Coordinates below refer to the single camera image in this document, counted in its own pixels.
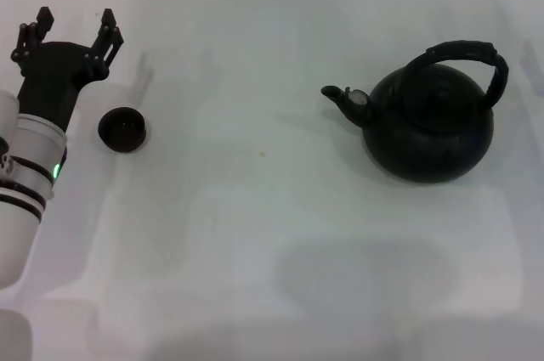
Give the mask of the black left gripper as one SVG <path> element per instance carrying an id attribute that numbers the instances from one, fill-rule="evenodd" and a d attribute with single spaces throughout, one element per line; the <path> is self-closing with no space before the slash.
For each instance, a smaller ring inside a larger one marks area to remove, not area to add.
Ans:
<path id="1" fill-rule="evenodd" d="M 89 83 L 107 77 L 124 40 L 111 8 L 104 10 L 90 48 L 71 42 L 42 43 L 53 23 L 49 7 L 41 7 L 35 21 L 21 24 L 11 59 L 24 77 L 18 93 L 20 113 L 66 131 L 79 93 Z"/>

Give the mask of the black round teapot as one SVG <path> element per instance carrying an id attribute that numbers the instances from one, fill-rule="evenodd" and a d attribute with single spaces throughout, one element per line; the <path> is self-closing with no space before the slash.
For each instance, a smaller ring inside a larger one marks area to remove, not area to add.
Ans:
<path id="1" fill-rule="evenodd" d="M 320 92 L 362 131 L 371 158 L 413 183 L 457 179 L 487 153 L 493 107 L 509 67 L 490 42 L 458 40 L 428 48 L 371 91 L 324 86 Z"/>

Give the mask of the dark brown teacup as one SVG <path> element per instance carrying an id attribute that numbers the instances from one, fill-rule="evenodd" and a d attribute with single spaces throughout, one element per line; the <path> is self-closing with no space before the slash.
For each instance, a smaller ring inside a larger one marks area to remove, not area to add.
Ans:
<path id="1" fill-rule="evenodd" d="M 106 147 L 117 153 L 132 153 L 139 149 L 146 138 L 145 119 L 139 111 L 119 107 L 102 116 L 98 135 Z"/>

